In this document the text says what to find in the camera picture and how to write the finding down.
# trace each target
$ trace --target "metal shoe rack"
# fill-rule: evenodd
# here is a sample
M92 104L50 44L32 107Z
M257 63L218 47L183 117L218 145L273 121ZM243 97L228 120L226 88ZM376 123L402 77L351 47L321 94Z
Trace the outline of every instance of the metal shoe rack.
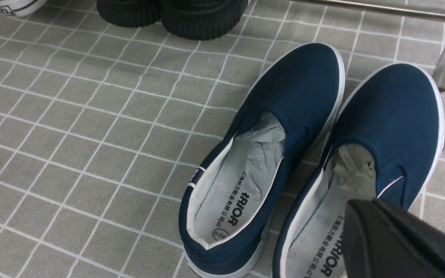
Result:
M428 20L437 20L445 22L445 9L420 7L415 5L397 5L384 4L364 1L350 0L295 0L297 2L306 2L322 4L351 9L360 9L365 11L379 12L382 14L392 14L407 17L417 17ZM436 68L432 74L440 92L445 92L445 48L437 62Z

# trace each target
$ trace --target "black shoe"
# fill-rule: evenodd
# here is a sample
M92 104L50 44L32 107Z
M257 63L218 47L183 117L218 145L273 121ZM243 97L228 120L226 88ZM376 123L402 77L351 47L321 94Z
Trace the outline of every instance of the black shoe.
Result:
M161 18L161 0L97 0L97 11L120 27L145 27Z
M231 31L248 0L165 0L162 24L171 34L206 41Z
M381 199L346 204L350 278L445 278L445 234Z

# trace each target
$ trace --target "white shoe lining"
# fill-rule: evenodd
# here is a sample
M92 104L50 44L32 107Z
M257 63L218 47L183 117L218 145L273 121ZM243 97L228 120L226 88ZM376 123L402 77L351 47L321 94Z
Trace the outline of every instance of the white shoe lining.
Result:
M345 272L342 230L346 202L375 197L372 155L356 144L339 148L313 197L297 215L287 252L286 278L340 278Z
M285 132L270 113L251 131L235 137L221 165L205 179L203 199L194 216L194 233L211 246L237 234L256 215L284 155Z

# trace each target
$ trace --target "gray grid floor mat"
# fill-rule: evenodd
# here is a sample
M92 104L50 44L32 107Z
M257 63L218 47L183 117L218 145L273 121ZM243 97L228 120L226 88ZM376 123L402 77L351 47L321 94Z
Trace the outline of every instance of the gray grid floor mat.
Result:
M180 198L270 63L329 43L345 61L346 98L393 61L431 72L445 44L445 23L278 0L252 0L228 35L191 42L159 23L109 25L94 4L49 0L29 17L0 15L2 278L196 277L178 235ZM291 178L247 277L270 276L319 152ZM445 151L411 212L445 232Z

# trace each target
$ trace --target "shoe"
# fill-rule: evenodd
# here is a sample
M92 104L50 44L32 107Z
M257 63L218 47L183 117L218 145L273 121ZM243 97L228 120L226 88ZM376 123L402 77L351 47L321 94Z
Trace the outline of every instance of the shoe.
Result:
M173 35L206 41L231 31L248 0L165 0L162 24Z
M180 236L198 275L241 278L251 271L279 195L305 151L331 127L344 85L339 52L306 44L280 58L250 87L180 205Z
M107 22L129 28L154 24L161 18L162 0L97 0L97 12Z
M47 0L0 0L0 14L27 16L42 7Z
M379 69L339 112L319 167L279 234L274 278L339 278L350 199L387 199L408 210L443 150L444 114L436 84L407 64Z

